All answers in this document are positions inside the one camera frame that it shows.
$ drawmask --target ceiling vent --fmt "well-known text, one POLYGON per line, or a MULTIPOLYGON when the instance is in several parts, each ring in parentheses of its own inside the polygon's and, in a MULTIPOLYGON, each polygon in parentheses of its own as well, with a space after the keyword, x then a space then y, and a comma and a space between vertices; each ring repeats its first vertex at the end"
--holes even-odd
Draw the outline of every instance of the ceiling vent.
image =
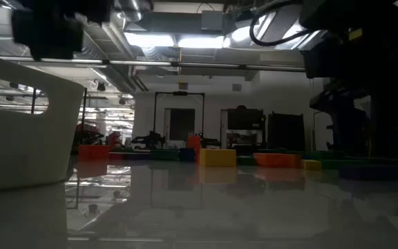
POLYGON ((188 90, 188 83, 179 82, 179 90, 188 90))
POLYGON ((233 84, 233 91, 242 91, 241 84, 233 84))

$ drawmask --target ceiling pipe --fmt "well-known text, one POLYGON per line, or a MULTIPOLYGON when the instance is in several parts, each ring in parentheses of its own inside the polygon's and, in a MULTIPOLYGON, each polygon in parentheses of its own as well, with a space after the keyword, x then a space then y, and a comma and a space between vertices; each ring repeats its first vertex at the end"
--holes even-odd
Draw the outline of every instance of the ceiling pipe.
MULTIPOLYGON (((34 62, 31 57, 19 56, 0 56, 10 62, 34 62)), ((140 60, 109 60, 109 59, 43 59, 48 63, 62 64, 86 64, 90 65, 129 65, 129 66, 179 66, 196 68, 222 68, 234 70, 257 70, 257 71, 282 71, 282 72, 305 72, 301 66, 283 66, 283 65, 249 65, 249 64, 223 64, 208 62, 150 62, 140 60)))

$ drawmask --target doorway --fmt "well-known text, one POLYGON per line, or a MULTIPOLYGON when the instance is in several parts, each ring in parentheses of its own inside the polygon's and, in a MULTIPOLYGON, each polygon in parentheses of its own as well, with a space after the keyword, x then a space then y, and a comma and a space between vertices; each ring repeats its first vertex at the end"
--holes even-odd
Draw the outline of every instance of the doorway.
POLYGON ((164 134, 168 140, 188 141, 194 133, 194 109, 165 109, 164 134))

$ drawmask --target glossy white floor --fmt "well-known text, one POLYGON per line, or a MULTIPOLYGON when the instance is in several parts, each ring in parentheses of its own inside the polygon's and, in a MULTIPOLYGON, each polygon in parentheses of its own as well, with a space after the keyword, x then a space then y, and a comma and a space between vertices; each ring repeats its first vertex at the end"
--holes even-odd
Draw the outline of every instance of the glossy white floor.
POLYGON ((398 182, 154 161, 84 174, 99 172, 0 192, 0 248, 398 248, 398 182))

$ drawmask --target black cable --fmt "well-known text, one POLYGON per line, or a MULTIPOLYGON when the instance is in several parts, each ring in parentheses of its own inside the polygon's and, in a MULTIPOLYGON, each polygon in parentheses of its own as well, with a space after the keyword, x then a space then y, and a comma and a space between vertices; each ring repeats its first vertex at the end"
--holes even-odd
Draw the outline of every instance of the black cable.
POLYGON ((208 6, 210 6, 210 8, 211 8, 212 10, 215 10, 215 9, 213 8, 213 6, 211 6, 209 3, 201 3, 201 4, 198 6, 198 9, 196 10, 196 13, 199 12, 199 8, 200 8, 203 4, 207 4, 208 6))
POLYGON ((277 46, 279 44, 284 44, 285 42, 289 42, 289 41, 291 41, 293 39, 296 39, 297 37, 301 37, 303 35, 307 35, 307 34, 312 33, 313 32, 312 30, 304 30, 304 31, 297 32, 296 34, 294 34, 294 35, 292 35, 290 37, 284 38, 284 39, 280 39, 280 40, 277 40, 277 41, 264 41, 264 42, 258 40, 256 38, 256 36, 254 35, 254 26, 258 22, 259 18, 261 18, 262 16, 266 15, 267 13, 269 13, 269 12, 275 10, 275 9, 282 8, 282 7, 285 7, 285 6, 288 6, 288 5, 294 5, 294 4, 301 5, 302 4, 302 0, 281 1, 281 2, 278 2, 278 3, 273 3, 272 5, 270 5, 270 6, 266 7, 266 8, 264 8, 263 10, 261 10, 253 18, 252 23, 249 26, 249 37, 252 39, 252 41, 255 44, 258 44, 259 46, 277 46))

